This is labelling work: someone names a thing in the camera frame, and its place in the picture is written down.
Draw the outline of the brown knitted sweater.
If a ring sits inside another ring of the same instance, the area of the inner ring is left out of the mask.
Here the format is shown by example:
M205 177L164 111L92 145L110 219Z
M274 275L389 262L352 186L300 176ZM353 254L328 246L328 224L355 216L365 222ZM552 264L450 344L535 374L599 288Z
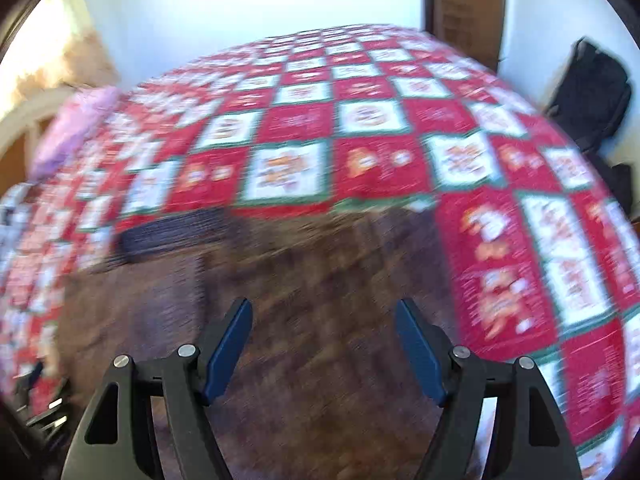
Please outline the brown knitted sweater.
M253 328L207 412L232 476L412 478L439 411L402 352L395 304L409 297L458 334L434 212L230 218L209 244L69 276L55 347L77 404L115 356L167 356L239 297Z

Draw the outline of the white patterned pillow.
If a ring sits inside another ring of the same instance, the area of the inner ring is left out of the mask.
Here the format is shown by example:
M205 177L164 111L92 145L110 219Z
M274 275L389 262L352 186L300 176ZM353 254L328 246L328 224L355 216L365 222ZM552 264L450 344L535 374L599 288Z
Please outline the white patterned pillow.
M1 197L1 259L15 247L30 213L27 195L32 190L28 182L11 186Z

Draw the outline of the cream wooden headboard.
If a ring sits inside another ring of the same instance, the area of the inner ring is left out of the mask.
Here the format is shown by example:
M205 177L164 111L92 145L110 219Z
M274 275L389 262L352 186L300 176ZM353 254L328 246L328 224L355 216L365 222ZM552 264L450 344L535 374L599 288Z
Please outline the cream wooden headboard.
M27 179L44 130L75 92L76 89L68 84L40 90L1 119L1 194Z

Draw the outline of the pink folded blanket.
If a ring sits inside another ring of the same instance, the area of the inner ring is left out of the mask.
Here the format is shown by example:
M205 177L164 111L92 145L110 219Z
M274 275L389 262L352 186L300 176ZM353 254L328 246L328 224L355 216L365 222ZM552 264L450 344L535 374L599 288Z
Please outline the pink folded blanket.
M122 92L114 86L77 90L67 98L38 142L28 178L50 178L96 133Z

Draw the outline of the beige window curtain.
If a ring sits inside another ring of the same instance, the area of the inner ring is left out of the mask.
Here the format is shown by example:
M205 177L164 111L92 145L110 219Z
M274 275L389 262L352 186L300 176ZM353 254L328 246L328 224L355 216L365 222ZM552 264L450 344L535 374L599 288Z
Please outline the beige window curtain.
M119 81L86 0L41 0L1 62L1 96L12 106L62 84L103 87Z

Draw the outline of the red checkered teddy bedspread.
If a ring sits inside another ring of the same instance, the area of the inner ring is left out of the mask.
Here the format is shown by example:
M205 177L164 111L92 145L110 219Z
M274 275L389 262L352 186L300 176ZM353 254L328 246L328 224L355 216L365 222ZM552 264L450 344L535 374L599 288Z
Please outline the red checkered teddy bedspread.
M399 208L434 212L450 341L535 361L579 479L638 477L638 234L587 152L425 32L349 25L203 56L122 92L52 177L23 182L29 218L1 259L3 478L64 479L93 396L77 404L70 382L70 436L52 460L21 450L15 379L43 360L36 413L70 381L55 347L69 276L209 244L230 218Z

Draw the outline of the brown wooden door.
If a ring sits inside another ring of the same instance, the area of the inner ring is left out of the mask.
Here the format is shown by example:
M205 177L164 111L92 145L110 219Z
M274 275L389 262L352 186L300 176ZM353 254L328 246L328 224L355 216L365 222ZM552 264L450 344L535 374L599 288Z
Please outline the brown wooden door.
M424 29L496 70L506 0L424 0Z

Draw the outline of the black bag on wall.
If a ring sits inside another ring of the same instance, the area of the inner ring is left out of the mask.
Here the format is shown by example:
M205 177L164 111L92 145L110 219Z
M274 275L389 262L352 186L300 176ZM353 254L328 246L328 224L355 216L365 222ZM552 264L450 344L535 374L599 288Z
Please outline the black bag on wall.
M631 97L625 66L582 37L544 112L583 152L596 152L616 135Z

